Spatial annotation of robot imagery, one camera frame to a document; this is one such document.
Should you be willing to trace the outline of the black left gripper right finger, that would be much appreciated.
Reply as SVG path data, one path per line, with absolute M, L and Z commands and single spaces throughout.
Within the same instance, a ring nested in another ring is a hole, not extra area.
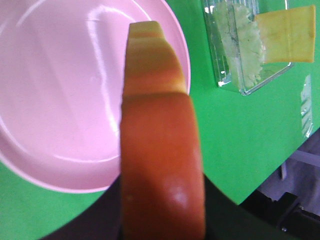
M 206 240 L 295 240 L 236 205 L 206 175 L 205 239 Z

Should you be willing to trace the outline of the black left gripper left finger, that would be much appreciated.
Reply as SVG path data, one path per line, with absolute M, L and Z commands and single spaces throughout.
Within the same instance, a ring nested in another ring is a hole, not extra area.
M 84 212 L 43 240 L 122 240 L 120 177 Z

